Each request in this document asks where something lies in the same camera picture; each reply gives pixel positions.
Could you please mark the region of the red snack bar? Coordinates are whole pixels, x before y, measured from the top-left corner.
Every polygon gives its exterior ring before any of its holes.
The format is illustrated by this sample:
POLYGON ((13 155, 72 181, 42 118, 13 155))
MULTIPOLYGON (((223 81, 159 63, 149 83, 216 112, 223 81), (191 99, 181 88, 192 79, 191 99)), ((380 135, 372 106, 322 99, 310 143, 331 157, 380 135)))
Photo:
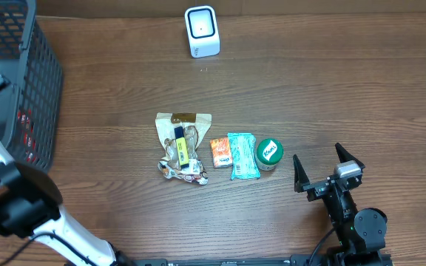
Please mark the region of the red snack bar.
POLYGON ((18 111, 18 121, 22 126, 23 133, 23 143, 26 154, 26 161, 28 163, 34 163, 37 159, 36 156, 36 141, 33 139, 33 131, 34 131, 34 122, 31 120, 32 118, 32 109, 29 109, 27 112, 23 112, 21 110, 18 111))

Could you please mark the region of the green lid Knorr jar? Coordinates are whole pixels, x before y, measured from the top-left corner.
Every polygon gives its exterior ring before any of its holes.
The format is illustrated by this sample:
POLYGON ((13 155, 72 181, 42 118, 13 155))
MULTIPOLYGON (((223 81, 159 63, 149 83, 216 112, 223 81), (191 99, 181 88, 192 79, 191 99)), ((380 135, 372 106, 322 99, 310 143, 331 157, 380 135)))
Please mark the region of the green lid Knorr jar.
POLYGON ((255 161, 259 170, 272 171, 283 158, 284 150, 281 142, 274 138, 262 140, 255 152, 255 161))

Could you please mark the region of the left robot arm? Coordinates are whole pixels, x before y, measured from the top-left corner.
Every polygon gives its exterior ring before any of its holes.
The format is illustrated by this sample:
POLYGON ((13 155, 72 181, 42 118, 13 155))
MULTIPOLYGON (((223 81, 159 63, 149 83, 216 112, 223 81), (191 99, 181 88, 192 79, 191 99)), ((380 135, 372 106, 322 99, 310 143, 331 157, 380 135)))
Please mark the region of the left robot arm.
MULTIPOLYGON (((7 85, 0 75, 0 88, 7 85)), ((43 171, 18 163, 0 141, 0 235, 40 242, 70 265, 132 265, 106 240, 67 213, 55 183, 43 171)))

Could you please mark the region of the orange snack packet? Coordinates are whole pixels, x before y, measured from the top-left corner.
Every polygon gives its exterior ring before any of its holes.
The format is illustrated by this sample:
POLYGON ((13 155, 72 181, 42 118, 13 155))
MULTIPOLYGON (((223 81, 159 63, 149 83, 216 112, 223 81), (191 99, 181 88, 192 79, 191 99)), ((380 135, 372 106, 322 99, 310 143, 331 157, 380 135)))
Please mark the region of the orange snack packet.
POLYGON ((227 137, 210 140, 210 146, 212 150, 213 166, 215 168, 232 166, 233 158, 230 142, 227 137))

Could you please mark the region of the clear brown snack bag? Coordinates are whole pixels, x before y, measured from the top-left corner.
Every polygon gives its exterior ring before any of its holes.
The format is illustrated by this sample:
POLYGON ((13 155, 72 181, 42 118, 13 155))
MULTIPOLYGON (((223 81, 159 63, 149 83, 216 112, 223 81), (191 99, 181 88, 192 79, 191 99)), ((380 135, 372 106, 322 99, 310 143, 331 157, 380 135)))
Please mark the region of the clear brown snack bag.
POLYGON ((197 148, 210 129, 212 116, 195 113, 157 113, 155 125, 165 156, 160 159, 158 169, 168 179, 178 179, 187 183, 207 185, 208 176, 197 148), (178 150, 174 128, 182 126, 189 154, 189 167, 181 169, 178 162, 178 150))

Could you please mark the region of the yellow highlighter pen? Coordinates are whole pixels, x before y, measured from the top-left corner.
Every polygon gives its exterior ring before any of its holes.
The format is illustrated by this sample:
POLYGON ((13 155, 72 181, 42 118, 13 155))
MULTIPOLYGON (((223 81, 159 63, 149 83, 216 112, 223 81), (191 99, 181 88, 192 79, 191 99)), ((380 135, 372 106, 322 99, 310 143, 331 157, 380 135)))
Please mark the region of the yellow highlighter pen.
POLYGON ((174 128, 178 162, 181 169, 189 167, 189 154, 182 126, 174 128))

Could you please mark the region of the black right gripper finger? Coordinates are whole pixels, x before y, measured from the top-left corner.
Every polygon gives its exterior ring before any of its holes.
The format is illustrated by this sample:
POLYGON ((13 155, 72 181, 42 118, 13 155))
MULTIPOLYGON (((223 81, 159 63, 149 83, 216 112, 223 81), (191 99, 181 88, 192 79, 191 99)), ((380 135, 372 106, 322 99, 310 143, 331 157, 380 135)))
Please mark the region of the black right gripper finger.
POLYGON ((308 190, 310 181, 306 174, 299 157, 295 154, 293 156, 294 163, 294 191, 302 193, 308 190))
POLYGON ((349 153, 340 143, 335 144, 335 149, 337 151, 337 155, 341 163, 354 161, 362 170, 365 168, 365 164, 355 158, 355 156, 353 156, 351 153, 349 153))

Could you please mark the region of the teal tissue packet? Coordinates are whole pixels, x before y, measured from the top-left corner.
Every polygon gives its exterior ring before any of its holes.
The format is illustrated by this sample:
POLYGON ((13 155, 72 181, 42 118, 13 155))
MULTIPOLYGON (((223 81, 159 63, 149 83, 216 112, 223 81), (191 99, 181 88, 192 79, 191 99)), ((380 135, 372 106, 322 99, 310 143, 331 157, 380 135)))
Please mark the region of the teal tissue packet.
POLYGON ((231 180, 259 179, 260 171, 255 163, 256 138, 251 133, 228 133, 233 166, 231 180))

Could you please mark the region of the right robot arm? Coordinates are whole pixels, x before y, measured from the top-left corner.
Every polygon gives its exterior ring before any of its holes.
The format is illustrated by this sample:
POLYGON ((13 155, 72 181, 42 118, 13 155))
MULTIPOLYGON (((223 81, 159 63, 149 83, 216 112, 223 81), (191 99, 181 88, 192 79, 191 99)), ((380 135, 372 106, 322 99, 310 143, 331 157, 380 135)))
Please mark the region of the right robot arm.
POLYGON ((351 190, 362 184, 365 164, 340 143, 335 144, 339 164, 325 180, 311 183, 297 155, 293 156, 294 190, 307 200, 322 200, 331 229, 305 261, 307 265, 391 265, 385 247, 388 218, 378 208, 359 210, 351 190))

